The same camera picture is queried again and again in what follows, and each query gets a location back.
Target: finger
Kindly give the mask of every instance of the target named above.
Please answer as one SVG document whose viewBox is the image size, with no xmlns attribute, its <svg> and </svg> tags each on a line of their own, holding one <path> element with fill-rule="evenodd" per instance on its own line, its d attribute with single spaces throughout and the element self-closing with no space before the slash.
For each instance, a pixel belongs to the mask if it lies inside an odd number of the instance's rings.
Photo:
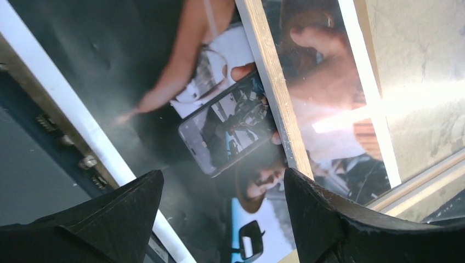
<svg viewBox="0 0 465 263">
<path fill-rule="evenodd" d="M 117 117 L 116 120 L 115 120 L 115 125 L 119 126 L 119 125 L 123 125 L 123 124 L 127 123 L 136 114 L 137 114 L 137 111 L 132 110 L 131 112 L 128 112 L 128 113 L 126 113 L 124 115 L 121 115 L 121 116 Z"/>
<path fill-rule="evenodd" d="M 273 135 L 271 136 L 271 142 L 275 145 L 282 144 L 281 138 L 279 137 L 279 133 L 277 131 L 275 131 Z"/>
<path fill-rule="evenodd" d="M 233 81 L 237 82 L 244 78 L 247 74 L 256 69 L 255 62 L 249 63 L 241 67 L 235 67 L 231 70 L 231 78 Z"/>
<path fill-rule="evenodd" d="M 345 33 L 324 26 L 295 27 L 291 30 L 291 38 L 301 47 L 315 48 L 324 57 L 345 53 L 349 47 Z"/>
</svg>

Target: smartphone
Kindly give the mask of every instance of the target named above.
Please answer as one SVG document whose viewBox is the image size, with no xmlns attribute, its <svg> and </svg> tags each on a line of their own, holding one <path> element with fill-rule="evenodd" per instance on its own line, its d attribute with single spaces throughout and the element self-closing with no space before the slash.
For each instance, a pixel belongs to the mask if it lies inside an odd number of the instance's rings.
<svg viewBox="0 0 465 263">
<path fill-rule="evenodd" d="M 179 135 L 204 173 L 215 177 L 276 131 L 257 72 L 187 116 Z"/>
</svg>

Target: mirror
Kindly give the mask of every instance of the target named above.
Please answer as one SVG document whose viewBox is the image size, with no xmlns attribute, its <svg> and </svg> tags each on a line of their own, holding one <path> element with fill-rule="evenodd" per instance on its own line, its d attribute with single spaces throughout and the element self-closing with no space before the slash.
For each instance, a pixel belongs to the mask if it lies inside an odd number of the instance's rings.
<svg viewBox="0 0 465 263">
<path fill-rule="evenodd" d="M 263 254 L 263 233 L 256 220 L 239 229 L 239 253 L 243 263 L 251 263 Z"/>
</svg>

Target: wooden strip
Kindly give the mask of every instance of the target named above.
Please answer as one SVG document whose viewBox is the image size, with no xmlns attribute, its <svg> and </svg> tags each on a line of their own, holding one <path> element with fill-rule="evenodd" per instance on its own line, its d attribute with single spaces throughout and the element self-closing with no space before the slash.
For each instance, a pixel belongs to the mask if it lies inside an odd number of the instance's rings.
<svg viewBox="0 0 465 263">
<path fill-rule="evenodd" d="M 367 207 L 375 211 L 385 211 L 386 207 L 392 207 L 393 203 L 405 197 L 410 192 L 418 189 L 422 185 L 430 182 L 435 177 L 441 175 L 447 170 L 456 167 L 461 161 L 465 160 L 465 149 L 455 153 L 454 155 L 446 158 L 438 164 L 432 166 L 426 171 L 420 173 L 409 181 L 403 183 L 399 187 L 393 189 L 386 195 L 378 198 Z"/>
<path fill-rule="evenodd" d="M 432 191 L 430 193 L 422 196 L 417 203 L 405 209 L 396 217 L 413 222 L 424 222 L 426 217 L 440 209 L 441 206 L 465 189 L 465 176 L 455 175 L 444 179 L 447 181 L 444 187 L 438 187 L 439 184 L 431 185 Z"/>
<path fill-rule="evenodd" d="M 286 80 L 262 1 L 237 0 L 236 4 L 241 14 L 258 72 L 269 97 L 270 106 L 288 158 L 288 164 L 313 180 L 313 173 L 297 125 L 291 97 L 287 91 Z"/>
<path fill-rule="evenodd" d="M 297 249 L 294 249 L 285 258 L 281 259 L 278 263 L 299 263 L 299 255 L 297 254 Z"/>
</svg>

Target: marble surface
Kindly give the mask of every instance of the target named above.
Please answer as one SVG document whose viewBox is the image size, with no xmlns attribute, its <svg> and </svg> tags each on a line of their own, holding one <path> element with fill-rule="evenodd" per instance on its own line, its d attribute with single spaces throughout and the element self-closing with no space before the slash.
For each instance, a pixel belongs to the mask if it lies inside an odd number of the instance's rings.
<svg viewBox="0 0 465 263">
<path fill-rule="evenodd" d="M 465 0 L 366 0 L 402 182 L 465 147 Z"/>
</svg>

